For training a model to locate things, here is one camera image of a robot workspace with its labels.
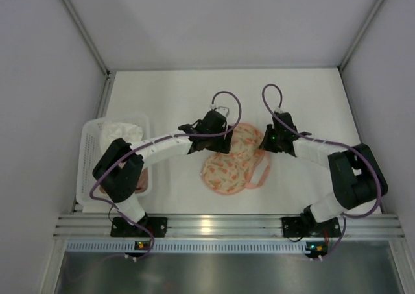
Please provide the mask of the floral pink laundry bag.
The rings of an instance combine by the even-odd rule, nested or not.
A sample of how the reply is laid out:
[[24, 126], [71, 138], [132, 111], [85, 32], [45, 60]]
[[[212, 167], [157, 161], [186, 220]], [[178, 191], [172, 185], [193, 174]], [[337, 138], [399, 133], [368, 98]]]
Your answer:
[[269, 153], [260, 149], [263, 138], [263, 133], [253, 125], [239, 123], [233, 131], [230, 152], [213, 154], [204, 162], [204, 184], [221, 195], [260, 188], [271, 168]]

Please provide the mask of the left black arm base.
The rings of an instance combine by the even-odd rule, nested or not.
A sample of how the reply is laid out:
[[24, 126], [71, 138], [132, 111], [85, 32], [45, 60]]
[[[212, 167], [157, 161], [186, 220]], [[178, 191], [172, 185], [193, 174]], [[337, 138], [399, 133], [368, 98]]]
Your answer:
[[148, 217], [138, 225], [133, 225], [123, 217], [114, 217], [110, 236], [113, 238], [144, 238], [152, 234], [155, 238], [163, 238], [167, 232], [167, 217]]

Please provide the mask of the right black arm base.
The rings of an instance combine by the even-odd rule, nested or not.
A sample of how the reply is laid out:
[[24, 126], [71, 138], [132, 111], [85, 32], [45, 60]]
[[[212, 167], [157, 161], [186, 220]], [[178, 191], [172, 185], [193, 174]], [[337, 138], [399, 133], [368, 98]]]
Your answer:
[[284, 238], [339, 238], [340, 224], [337, 218], [316, 223], [306, 216], [287, 216], [281, 218]]

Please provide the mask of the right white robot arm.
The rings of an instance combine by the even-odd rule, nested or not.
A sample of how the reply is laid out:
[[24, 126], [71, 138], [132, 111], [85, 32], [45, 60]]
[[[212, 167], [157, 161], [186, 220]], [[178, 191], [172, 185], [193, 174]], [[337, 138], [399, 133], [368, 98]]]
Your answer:
[[297, 132], [288, 112], [275, 111], [260, 144], [262, 150], [309, 160], [330, 172], [331, 192], [305, 207], [298, 218], [297, 227], [305, 233], [357, 206], [378, 201], [388, 193], [388, 184], [368, 145], [348, 147], [309, 135]]

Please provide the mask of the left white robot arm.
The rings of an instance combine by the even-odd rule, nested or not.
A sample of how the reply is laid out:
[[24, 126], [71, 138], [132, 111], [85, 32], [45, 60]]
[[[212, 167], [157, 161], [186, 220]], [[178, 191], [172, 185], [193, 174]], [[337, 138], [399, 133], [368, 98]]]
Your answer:
[[228, 154], [233, 135], [233, 127], [228, 125], [228, 114], [229, 110], [220, 106], [211, 109], [195, 124], [181, 125], [166, 136], [138, 143], [117, 138], [92, 171], [96, 180], [93, 188], [100, 186], [106, 192], [110, 204], [127, 223], [143, 226], [147, 214], [136, 195], [142, 171], [171, 157], [205, 149]]

